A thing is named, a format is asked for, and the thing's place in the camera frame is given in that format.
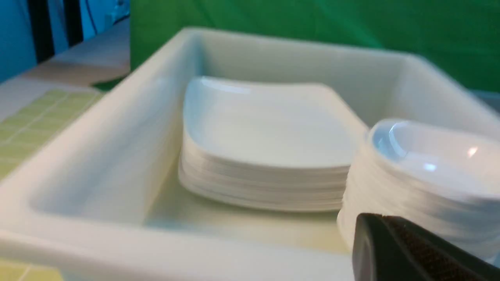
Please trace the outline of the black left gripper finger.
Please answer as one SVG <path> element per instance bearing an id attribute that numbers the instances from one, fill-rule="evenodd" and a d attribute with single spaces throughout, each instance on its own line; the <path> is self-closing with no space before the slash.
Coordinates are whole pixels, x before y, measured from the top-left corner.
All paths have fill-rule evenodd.
<path id="1" fill-rule="evenodd" d="M 356 281 L 498 281 L 500 270 L 399 216 L 361 213 L 352 248 Z"/>

